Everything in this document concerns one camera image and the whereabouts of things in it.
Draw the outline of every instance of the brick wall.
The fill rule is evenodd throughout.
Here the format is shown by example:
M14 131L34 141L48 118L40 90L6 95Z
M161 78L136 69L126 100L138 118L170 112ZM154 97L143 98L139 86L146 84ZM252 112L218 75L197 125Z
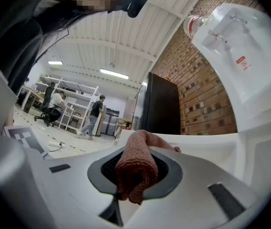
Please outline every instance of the brick wall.
M261 11L257 0L199 0L190 14L210 15L223 2ZM209 62L192 45L183 25L176 31L152 72L177 84L181 134L217 135L237 132L227 93Z

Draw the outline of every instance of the man in black shirt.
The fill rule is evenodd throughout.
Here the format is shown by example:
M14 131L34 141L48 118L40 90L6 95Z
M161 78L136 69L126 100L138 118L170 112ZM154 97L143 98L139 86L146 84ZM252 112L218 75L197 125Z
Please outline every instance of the man in black shirt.
M105 99L105 95L100 95L99 100L93 104L92 111L89 116L90 123L85 125L80 131L76 131L78 138L80 138L81 135L84 135L85 132L89 130L89 140L93 140L92 132L94 125L97 121L99 113L102 114L102 102L105 101Z

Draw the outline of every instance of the ceiling light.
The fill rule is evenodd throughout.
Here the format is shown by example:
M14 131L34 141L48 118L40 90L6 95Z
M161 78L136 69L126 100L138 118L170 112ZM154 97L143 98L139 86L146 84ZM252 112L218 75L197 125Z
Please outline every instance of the ceiling light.
M129 76L127 76L127 75L119 74L119 73L112 72L112 71L107 71L107 70L104 70L104 69L100 69L100 72L104 73L104 74L110 74L110 75L114 75L114 76L117 76L117 77L121 77L121 78L124 78L124 79L129 79Z
M49 64L63 64L62 61L49 61Z

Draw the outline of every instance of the pink towel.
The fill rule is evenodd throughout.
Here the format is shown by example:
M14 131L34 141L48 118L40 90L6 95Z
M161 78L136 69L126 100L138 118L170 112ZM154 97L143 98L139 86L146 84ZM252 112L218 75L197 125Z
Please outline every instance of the pink towel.
M158 167L148 146L181 152L180 148L173 148L155 134L144 130L132 133L128 138L125 151L115 166L119 199L129 198L130 202L141 204L144 190L157 182Z

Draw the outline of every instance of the long dark hair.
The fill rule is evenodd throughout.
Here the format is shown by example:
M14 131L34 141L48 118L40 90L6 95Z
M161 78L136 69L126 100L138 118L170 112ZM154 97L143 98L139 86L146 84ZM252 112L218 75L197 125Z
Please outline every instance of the long dark hair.
M44 36L65 30L82 18L97 13L78 6L75 1L64 0L53 7L47 8L35 19L40 24Z

